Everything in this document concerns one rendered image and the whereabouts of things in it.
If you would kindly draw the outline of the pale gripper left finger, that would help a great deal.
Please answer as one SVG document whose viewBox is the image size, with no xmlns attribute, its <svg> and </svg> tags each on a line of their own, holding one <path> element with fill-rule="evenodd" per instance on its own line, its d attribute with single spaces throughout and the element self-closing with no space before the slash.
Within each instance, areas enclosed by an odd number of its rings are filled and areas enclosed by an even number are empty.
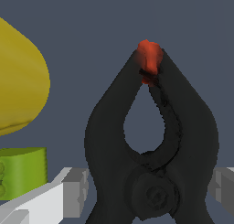
<svg viewBox="0 0 234 224">
<path fill-rule="evenodd" d="M 59 224 L 79 218 L 89 189 L 89 169 L 64 167 L 51 183 L 0 206 L 0 224 Z"/>
</svg>

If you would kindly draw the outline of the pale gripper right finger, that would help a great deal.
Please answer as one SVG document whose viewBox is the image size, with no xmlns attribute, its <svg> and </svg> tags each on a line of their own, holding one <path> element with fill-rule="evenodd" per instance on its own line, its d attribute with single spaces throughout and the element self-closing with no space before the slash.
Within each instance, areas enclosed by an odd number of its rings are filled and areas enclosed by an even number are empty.
<svg viewBox="0 0 234 224">
<path fill-rule="evenodd" d="M 216 167 L 207 190 L 229 214 L 234 216 L 234 167 Z"/>
</svg>

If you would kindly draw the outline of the green cylindrical object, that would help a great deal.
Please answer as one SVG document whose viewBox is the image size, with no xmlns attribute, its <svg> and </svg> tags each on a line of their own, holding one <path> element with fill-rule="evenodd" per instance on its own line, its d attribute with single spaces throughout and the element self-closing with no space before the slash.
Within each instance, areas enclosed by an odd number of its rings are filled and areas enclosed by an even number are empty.
<svg viewBox="0 0 234 224">
<path fill-rule="evenodd" d="M 12 200 L 48 182 L 46 147 L 0 149 L 0 200 Z"/>
</svg>

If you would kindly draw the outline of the yellow rounded object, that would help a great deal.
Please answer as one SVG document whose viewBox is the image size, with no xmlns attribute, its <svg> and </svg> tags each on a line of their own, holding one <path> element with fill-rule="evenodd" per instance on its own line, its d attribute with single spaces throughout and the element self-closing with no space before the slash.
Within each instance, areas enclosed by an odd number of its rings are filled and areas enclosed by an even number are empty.
<svg viewBox="0 0 234 224">
<path fill-rule="evenodd" d="M 0 17 L 0 136 L 31 123 L 45 107 L 49 89 L 41 52 Z"/>
</svg>

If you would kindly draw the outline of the black clamp with red tip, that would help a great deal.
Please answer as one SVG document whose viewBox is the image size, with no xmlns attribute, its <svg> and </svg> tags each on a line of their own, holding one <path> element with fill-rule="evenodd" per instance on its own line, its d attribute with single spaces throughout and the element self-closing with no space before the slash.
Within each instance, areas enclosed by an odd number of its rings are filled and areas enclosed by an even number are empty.
<svg viewBox="0 0 234 224">
<path fill-rule="evenodd" d="M 163 142 L 138 153 L 123 124 L 142 85 L 165 121 Z M 143 40 L 95 106 L 85 131 L 85 156 L 97 202 L 85 224 L 132 224 L 169 214 L 176 224 L 215 224 L 207 186 L 218 159 L 212 111 L 167 53 Z"/>
</svg>

